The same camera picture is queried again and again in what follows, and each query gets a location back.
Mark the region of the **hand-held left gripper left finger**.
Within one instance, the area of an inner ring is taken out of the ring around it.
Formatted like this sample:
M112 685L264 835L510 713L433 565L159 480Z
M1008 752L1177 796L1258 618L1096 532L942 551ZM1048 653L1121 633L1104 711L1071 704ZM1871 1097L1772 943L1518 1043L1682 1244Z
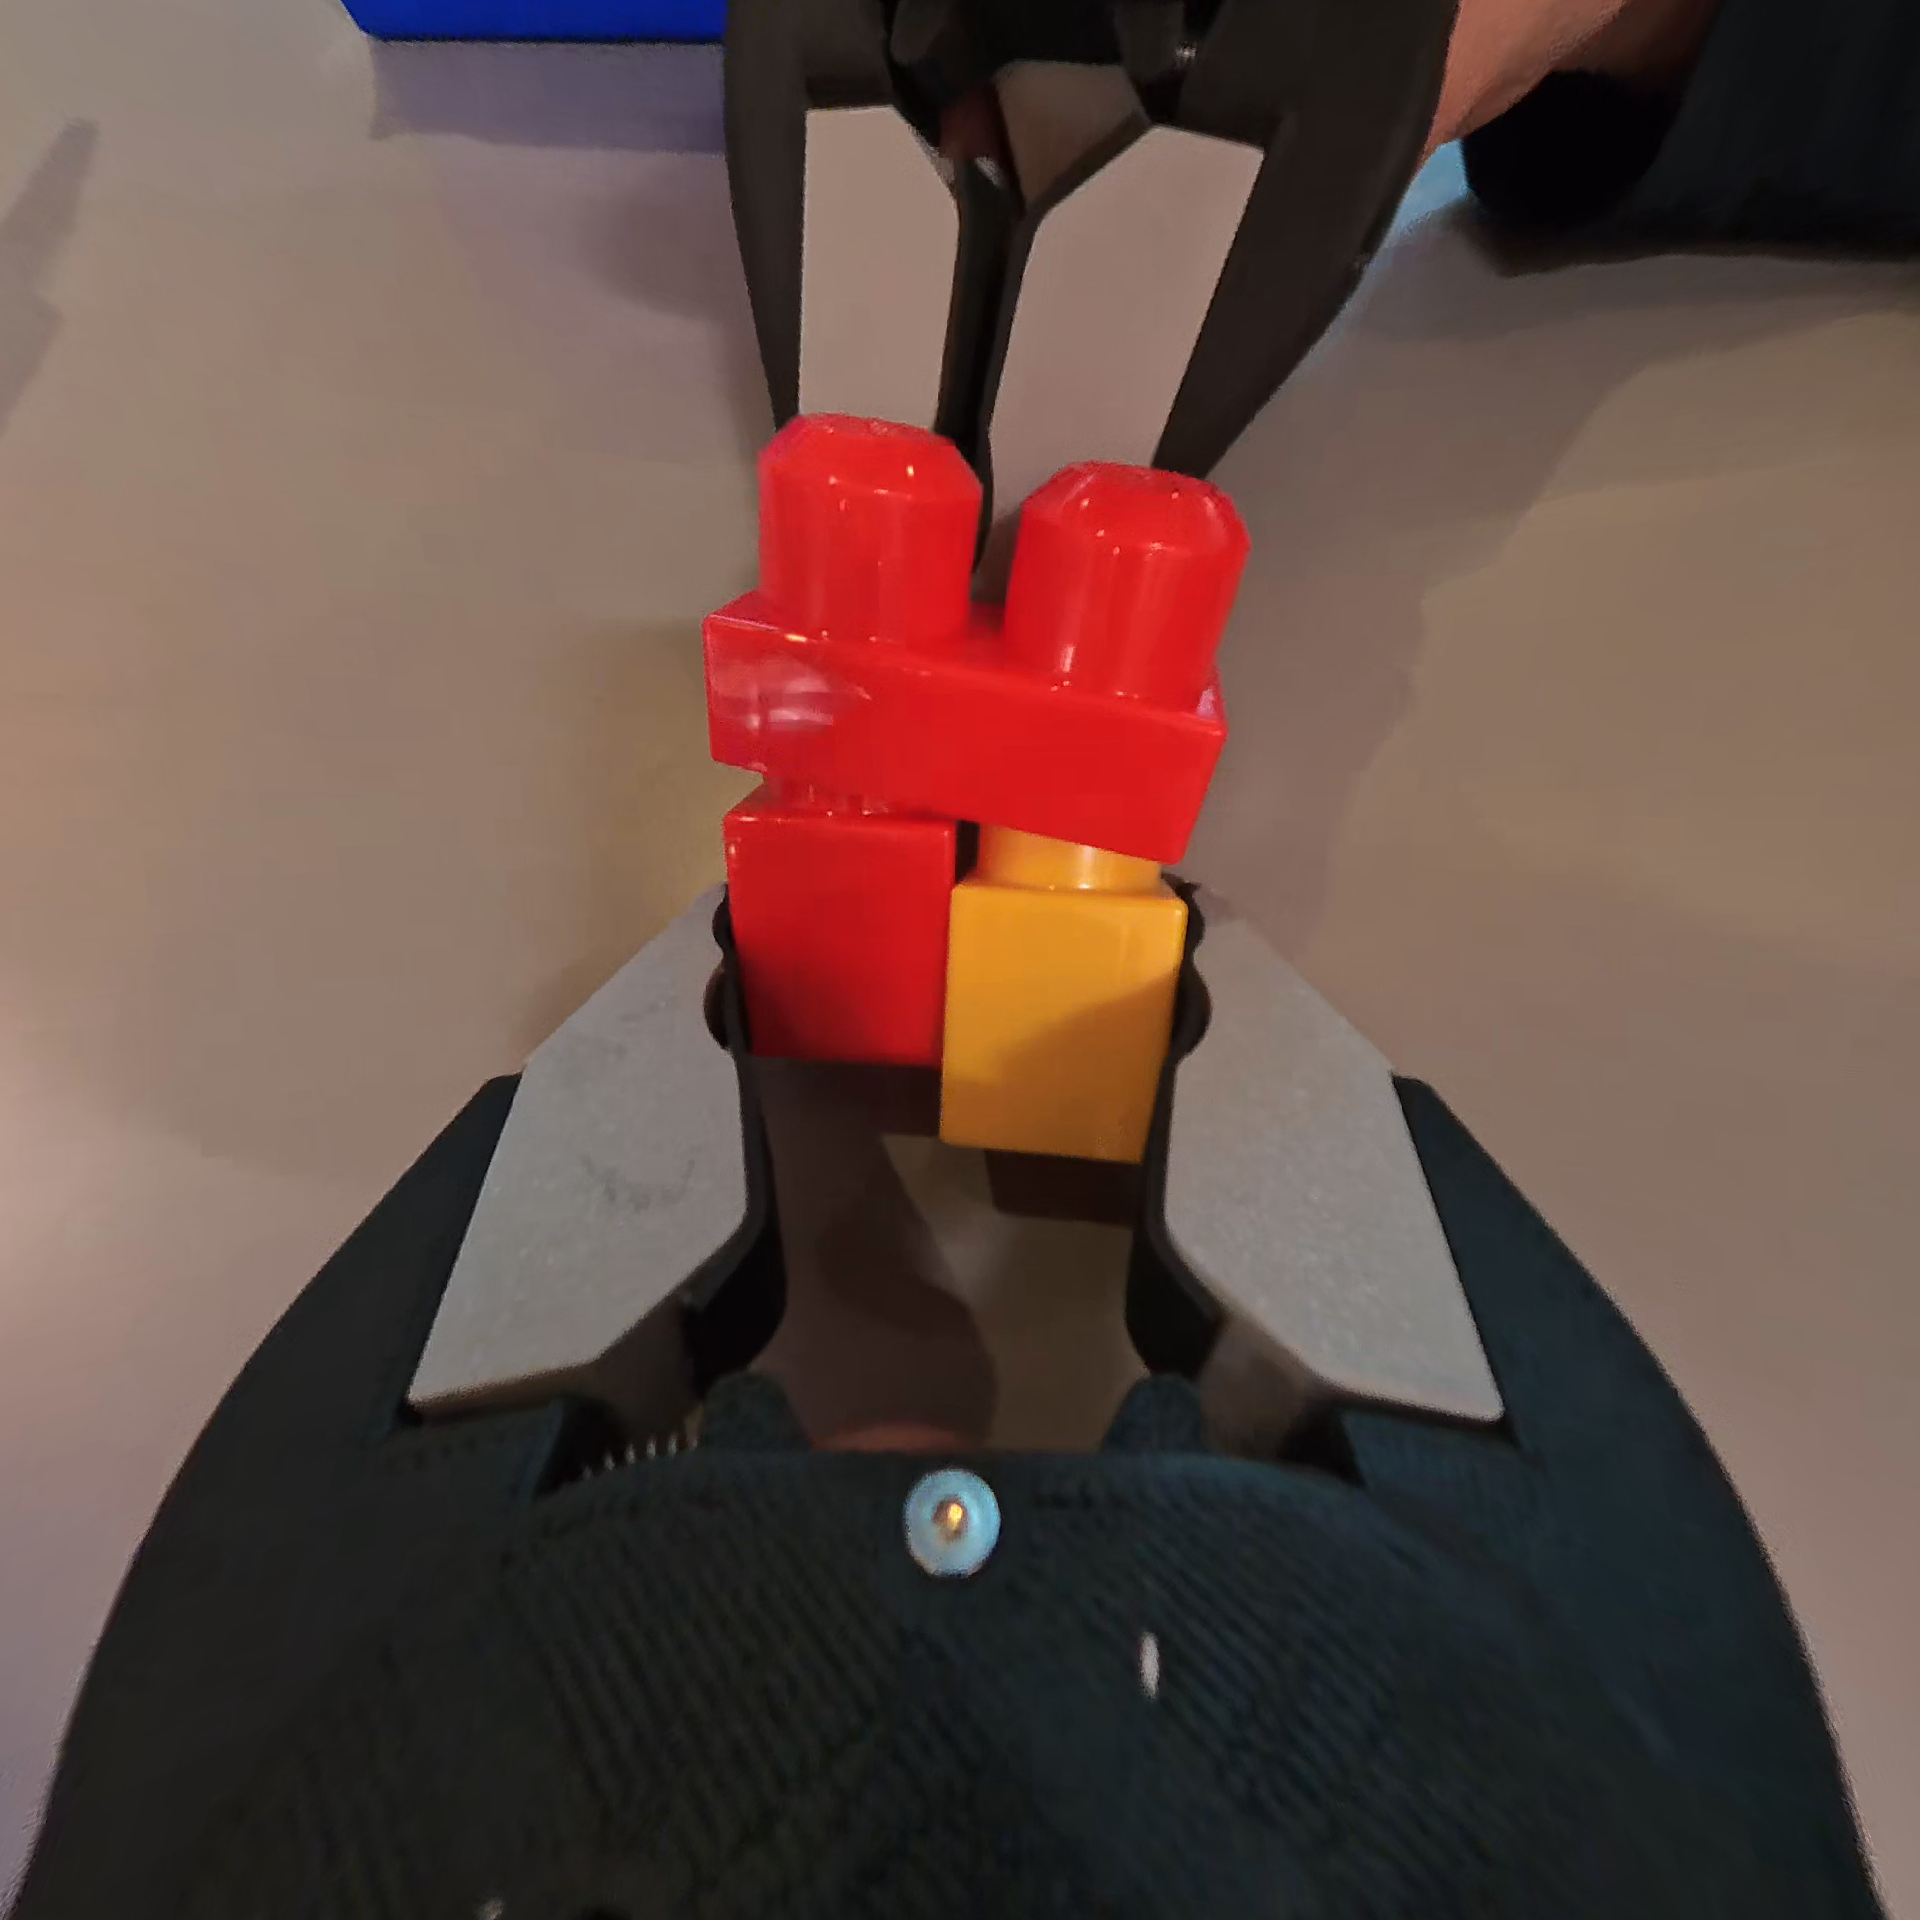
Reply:
M720 888L528 1058L408 1391L417 1410L693 1410L780 1317Z

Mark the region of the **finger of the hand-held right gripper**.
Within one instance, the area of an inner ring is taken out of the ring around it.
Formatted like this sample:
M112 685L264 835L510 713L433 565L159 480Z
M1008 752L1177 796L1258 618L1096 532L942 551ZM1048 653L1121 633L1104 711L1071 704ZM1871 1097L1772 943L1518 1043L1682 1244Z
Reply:
M1008 123L1023 218L991 351L990 531L1001 602L1023 500L1056 472L1149 466L1264 164L1258 146L1118 119Z
M935 117L922 135L893 105L807 111L802 411L975 444L1017 194L990 93Z

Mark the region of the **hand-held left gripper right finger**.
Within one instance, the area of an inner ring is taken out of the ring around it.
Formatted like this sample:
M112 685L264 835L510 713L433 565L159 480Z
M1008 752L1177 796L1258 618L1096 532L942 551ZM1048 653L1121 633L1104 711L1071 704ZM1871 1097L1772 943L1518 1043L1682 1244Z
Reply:
M1128 1336L1224 1451L1380 1410L1503 1417L1380 1055L1257 928L1186 889L1168 1061L1137 1170Z

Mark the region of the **orange single-stud block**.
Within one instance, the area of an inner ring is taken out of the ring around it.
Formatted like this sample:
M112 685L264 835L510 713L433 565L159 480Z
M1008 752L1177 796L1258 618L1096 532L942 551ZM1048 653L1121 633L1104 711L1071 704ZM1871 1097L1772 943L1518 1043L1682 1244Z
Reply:
M1149 858L981 825L950 889L942 1140L1137 1163L1186 927Z

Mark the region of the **red single-stud block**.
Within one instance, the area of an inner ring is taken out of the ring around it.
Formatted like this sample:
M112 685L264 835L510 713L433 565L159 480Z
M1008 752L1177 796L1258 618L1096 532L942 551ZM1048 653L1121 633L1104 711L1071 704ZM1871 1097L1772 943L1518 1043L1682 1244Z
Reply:
M937 1067L958 824L762 781L726 813L725 849L753 1052Z

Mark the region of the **blue plastic bin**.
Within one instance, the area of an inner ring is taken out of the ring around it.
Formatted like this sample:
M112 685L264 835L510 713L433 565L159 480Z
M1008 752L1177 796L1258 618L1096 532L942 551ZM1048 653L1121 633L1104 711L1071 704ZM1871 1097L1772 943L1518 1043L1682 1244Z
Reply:
M726 2L342 2L377 41L712 43Z

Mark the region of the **red two-stud block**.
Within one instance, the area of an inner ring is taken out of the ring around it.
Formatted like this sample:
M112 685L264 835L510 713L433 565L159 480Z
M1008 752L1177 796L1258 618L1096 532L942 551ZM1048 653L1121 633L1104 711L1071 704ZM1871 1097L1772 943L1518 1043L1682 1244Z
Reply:
M1071 465L975 602L983 488L948 440L797 416L759 457L759 578L703 623L711 756L1160 866L1228 739L1215 649L1249 537L1206 480Z

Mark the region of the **person's right hand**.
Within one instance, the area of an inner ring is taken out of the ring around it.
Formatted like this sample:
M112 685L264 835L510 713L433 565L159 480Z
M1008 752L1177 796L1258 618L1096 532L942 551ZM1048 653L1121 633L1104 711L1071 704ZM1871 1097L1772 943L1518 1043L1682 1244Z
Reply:
M1719 2L1461 2L1424 157L1487 127L1553 74L1666 92Z

